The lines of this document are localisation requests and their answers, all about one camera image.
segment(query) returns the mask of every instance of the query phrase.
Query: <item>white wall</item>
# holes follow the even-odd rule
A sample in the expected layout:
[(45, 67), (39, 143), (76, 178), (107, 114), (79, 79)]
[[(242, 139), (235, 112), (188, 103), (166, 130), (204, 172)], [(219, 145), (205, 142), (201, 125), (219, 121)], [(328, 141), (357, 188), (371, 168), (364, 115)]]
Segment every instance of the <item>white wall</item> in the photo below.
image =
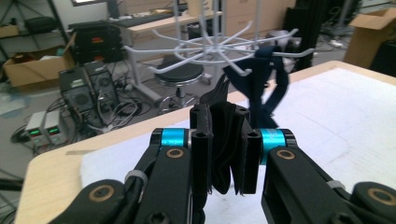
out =
[[(21, 3), (24, 3), (25, 5), (33, 8), (34, 10), (42, 13), (44, 16), (53, 17), (47, 0), (20, 1)], [(64, 29), (67, 29), (68, 25), (72, 23), (84, 21), (99, 21), (107, 17), (105, 3), (87, 5), (82, 7), (73, 7), (71, 0), (52, 1), (58, 11)], [(5, 15), (10, 2), (10, 0), (0, 0), (0, 19)], [(21, 11), (25, 19), (39, 17), (39, 15), (35, 14), (34, 12), (23, 6), (21, 6)], [(19, 12), (15, 6), (13, 6), (9, 13), (6, 15), (3, 23), (8, 23), (11, 18), (16, 18), (17, 21), (21, 24), (21, 28), (23, 27), (23, 19), (19, 15)], [(59, 33), (36, 35), (35, 38), (40, 49), (50, 48), (60, 44), (64, 45), (64, 40)], [(37, 46), (35, 45), (33, 38), (30, 36), (2, 39), (0, 41), (8, 56), (13, 55), (15, 52), (37, 50)], [(4, 56), (0, 53), (0, 61), (3, 61), (4, 59)]]

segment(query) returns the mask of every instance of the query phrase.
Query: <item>cable tie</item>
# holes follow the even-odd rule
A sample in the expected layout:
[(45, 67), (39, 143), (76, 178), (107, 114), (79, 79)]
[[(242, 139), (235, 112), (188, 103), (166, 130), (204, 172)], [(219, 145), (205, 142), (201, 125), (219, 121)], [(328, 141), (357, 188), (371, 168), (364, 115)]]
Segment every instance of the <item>cable tie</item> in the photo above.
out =
[(331, 189), (345, 189), (346, 187), (338, 180), (331, 180), (327, 182)]
[(147, 175), (143, 171), (132, 170), (132, 171), (128, 172), (128, 174), (126, 174), (124, 183), (131, 176), (136, 176), (136, 177), (139, 177), (139, 178), (141, 178), (143, 180), (142, 193), (141, 193), (140, 199), (139, 199), (139, 202), (140, 202), (140, 201), (142, 201), (143, 193), (146, 190), (146, 186), (147, 186), (147, 184), (149, 182), (149, 179), (148, 179)]

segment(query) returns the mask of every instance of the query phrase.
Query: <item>floor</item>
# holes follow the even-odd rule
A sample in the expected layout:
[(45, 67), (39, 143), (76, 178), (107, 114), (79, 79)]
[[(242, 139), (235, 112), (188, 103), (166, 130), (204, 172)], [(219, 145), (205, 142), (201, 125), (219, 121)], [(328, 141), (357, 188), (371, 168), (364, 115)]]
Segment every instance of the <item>floor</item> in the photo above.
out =
[[(369, 12), (379, 10), (381, 8), (395, 7), (393, 4), (384, 4), (376, 7), (366, 7), (361, 10), (361, 12)], [(337, 43), (341, 44), (339, 47), (334, 47), (329, 44), (329, 39), (326, 36), (321, 36), (318, 40), (315, 57), (313, 60), (313, 65), (325, 63), (327, 61), (343, 61), (344, 54), (347, 49), (347, 43), (349, 37), (343, 37), (338, 40)], [(117, 76), (122, 76), (126, 72), (127, 67), (125, 64), (119, 63), (115, 69), (116, 78)], [(148, 70), (142, 67), (142, 72), (147, 73)], [(207, 67), (206, 72), (208, 74), (213, 74), (213, 70)], [(150, 76), (144, 76), (144, 82), (151, 89), (158, 92), (160, 95), (172, 94), (174, 90), (170, 90), (163, 86), (158, 85), (155, 80), (151, 79)], [(188, 88), (188, 91), (197, 95), (202, 95), (204, 92), (210, 91), (216, 83), (212, 82), (208, 85), (205, 82), (200, 82), (198, 84), (192, 85)], [(0, 84), (0, 104), (6, 100), (7, 96), (2, 92), (5, 92), (7, 85), (4, 83)], [(128, 125), (137, 123), (139, 121), (150, 119), (158, 114), (158, 108), (155, 107), (153, 103), (150, 102), (145, 96), (142, 96), (136, 90), (131, 90), (130, 92), (122, 92), (122, 96), (125, 97), (138, 97), (143, 104), (143, 111), (147, 111), (144, 115), (135, 116)], [(30, 116), (38, 111), (46, 110), (52, 102), (55, 102), (61, 97), (59, 90), (51, 89), (46, 91), (38, 91), (29, 94), (15, 93), (10, 95), (11, 100), (20, 100), (25, 104), (23, 109), (7, 113), (5, 115), (0, 115), (0, 178), (23, 178), (26, 174), (26, 170), (35, 153), (30, 149), (29, 144), (13, 144), (10, 139), (14, 132), (16, 132), (22, 125), (26, 124)], [(45, 148), (46, 150), (53, 150), (55, 148)], [(18, 199), (20, 194), (18, 192), (1, 191), (0, 192), (0, 217), (9, 212), (12, 207), (16, 207), (18, 204)]]

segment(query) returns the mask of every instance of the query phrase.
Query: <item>power supply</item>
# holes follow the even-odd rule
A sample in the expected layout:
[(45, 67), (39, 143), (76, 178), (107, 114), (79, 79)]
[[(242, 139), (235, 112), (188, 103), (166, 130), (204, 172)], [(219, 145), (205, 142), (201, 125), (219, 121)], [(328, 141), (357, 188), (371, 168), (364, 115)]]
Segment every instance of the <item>power supply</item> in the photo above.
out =
[(37, 147), (42, 147), (50, 142), (43, 129), (45, 118), (46, 111), (36, 112), (30, 117), (29, 123), (25, 128), (30, 140)]
[(68, 139), (67, 126), (64, 123), (64, 118), (61, 116), (60, 110), (47, 113), (44, 130), (53, 145), (60, 145)]
[(107, 112), (120, 104), (113, 79), (103, 62), (84, 64), (85, 71), (91, 81), (96, 95), (96, 103), (99, 104), (101, 112)]
[(87, 79), (82, 67), (65, 70), (59, 73), (61, 95), (69, 109), (79, 113), (92, 110), (95, 102), (92, 99), (91, 82)]

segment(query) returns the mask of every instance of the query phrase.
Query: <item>stool seat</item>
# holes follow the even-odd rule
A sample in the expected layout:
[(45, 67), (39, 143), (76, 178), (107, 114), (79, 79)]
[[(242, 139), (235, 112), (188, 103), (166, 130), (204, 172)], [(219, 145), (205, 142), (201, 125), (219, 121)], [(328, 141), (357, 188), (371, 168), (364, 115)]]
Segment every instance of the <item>stool seat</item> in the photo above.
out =
[[(163, 63), (158, 66), (158, 69), (163, 69), (174, 63), (177, 62)], [(169, 72), (162, 74), (155, 74), (155, 77), (158, 79), (158, 81), (160, 81), (161, 84), (163, 84), (164, 82), (168, 82), (168, 84), (164, 84), (164, 85), (170, 86), (172, 85), (172, 83), (178, 83), (178, 82), (185, 83), (190, 80), (194, 80), (199, 76), (201, 76), (203, 73), (204, 73), (204, 67), (202, 65), (194, 64), (194, 63), (186, 63)]]
[[(165, 57), (164, 62), (157, 68), (163, 69), (178, 62), (179, 59)], [(171, 112), (189, 106), (192, 103), (197, 104), (199, 102), (199, 97), (194, 94), (184, 92), (183, 87), (189, 86), (199, 81), (204, 76), (204, 72), (205, 69), (203, 65), (186, 63), (180, 67), (172, 69), (171, 71), (162, 74), (154, 74), (155, 80), (161, 85), (167, 87), (177, 87), (176, 94), (164, 97), (159, 102), (159, 114), (161, 115)]]

